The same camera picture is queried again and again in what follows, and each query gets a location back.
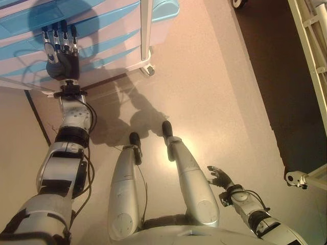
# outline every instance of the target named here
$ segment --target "floor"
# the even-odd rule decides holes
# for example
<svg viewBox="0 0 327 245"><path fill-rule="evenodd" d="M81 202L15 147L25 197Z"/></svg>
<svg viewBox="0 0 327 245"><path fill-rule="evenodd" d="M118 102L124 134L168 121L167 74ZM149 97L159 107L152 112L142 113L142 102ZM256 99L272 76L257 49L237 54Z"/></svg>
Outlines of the floor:
<svg viewBox="0 0 327 245"><path fill-rule="evenodd" d="M250 0L237 19L283 163L310 173L326 163L327 140L288 2Z"/></svg>
<svg viewBox="0 0 327 245"><path fill-rule="evenodd" d="M96 179L89 203L75 220L73 244L107 244L110 180L128 135L141 136L141 169L148 183L146 219L185 213L176 165L161 137L168 119L208 178L207 165L227 172L236 183L261 194L271 215L301 234L310 245L326 241L327 196L314 187L288 187L276 139L229 1L180 0L164 44L152 47L155 75L136 70L88 90L98 113L91 134ZM32 91L50 140L60 125L55 99ZM140 210L144 187L138 178ZM218 196L223 190L213 187ZM78 208L83 198L75 200ZM220 205L221 228L253 235L233 207Z"/></svg>
<svg viewBox="0 0 327 245"><path fill-rule="evenodd" d="M0 231L37 194L48 145L23 90L0 87Z"/></svg>

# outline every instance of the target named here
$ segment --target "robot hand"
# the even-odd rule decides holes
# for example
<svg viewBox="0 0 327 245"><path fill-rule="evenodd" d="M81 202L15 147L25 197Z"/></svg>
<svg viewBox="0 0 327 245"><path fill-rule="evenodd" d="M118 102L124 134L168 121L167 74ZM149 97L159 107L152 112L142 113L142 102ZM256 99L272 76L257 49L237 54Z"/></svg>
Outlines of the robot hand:
<svg viewBox="0 0 327 245"><path fill-rule="evenodd" d="M223 187L225 190L227 190L228 187L234 185L233 181L223 170L221 170L215 166L207 166L207 168L210 171L212 171L211 175L216 176L215 179L208 180L209 184Z"/></svg>
<svg viewBox="0 0 327 245"><path fill-rule="evenodd" d="M67 22L62 20L60 25L62 30L62 45L60 44L58 23L52 25L54 44L50 41L48 27L42 28L44 49L48 57L46 70L50 77L58 81L78 80L80 71L76 27L71 25L72 40L70 40Z"/></svg>

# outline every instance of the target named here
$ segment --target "silver robot leg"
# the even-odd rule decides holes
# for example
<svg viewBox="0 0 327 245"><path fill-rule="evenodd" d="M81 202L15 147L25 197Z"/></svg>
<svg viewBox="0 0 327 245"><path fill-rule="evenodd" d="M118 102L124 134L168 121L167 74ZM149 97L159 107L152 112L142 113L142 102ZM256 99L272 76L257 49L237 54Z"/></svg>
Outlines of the silver robot leg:
<svg viewBox="0 0 327 245"><path fill-rule="evenodd" d="M218 204L202 170L182 140L173 136L168 121L162 123L162 131L169 160L177 164L180 189L187 206L186 214L194 225L218 227Z"/></svg>
<svg viewBox="0 0 327 245"><path fill-rule="evenodd" d="M123 148L113 173L108 207L108 233L112 240L133 234L141 225L134 172L135 165L141 163L139 146L131 140L131 145Z"/></svg>

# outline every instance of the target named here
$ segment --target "humanoid robot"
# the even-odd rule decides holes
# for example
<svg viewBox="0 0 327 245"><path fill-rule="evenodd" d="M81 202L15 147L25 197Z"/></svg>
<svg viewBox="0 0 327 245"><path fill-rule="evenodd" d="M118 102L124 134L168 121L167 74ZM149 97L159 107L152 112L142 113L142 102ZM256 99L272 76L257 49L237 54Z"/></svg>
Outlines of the humanoid robot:
<svg viewBox="0 0 327 245"><path fill-rule="evenodd" d="M0 234L0 244L70 244L70 227L82 210L72 211L75 198L91 191L95 171L90 155L89 135L95 128L96 113L86 103L79 78L76 28L60 23L52 31L43 28L44 48L48 56L49 75L62 82L59 99L63 123L50 146L37 175L38 194L31 197ZM215 176L207 180L182 140L173 136L171 124L162 123L168 158L177 164L186 214L144 220L137 203L134 169L141 164L141 141L130 134L113 173L108 207L108 235L115 244L307 244L288 226L268 213L259 195L234 184L222 170L208 166ZM223 206L233 206L244 223L257 236L251 237L218 228L219 208L210 184L225 189L219 195Z"/></svg>

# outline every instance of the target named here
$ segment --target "dark floor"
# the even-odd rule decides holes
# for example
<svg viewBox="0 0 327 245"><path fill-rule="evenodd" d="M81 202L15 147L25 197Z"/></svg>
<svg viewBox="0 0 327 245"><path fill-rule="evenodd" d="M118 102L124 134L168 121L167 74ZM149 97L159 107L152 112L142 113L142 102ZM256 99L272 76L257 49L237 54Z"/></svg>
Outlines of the dark floor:
<svg viewBox="0 0 327 245"><path fill-rule="evenodd" d="M288 2L249 0L236 15L284 165L309 173L326 163L326 134Z"/></svg>

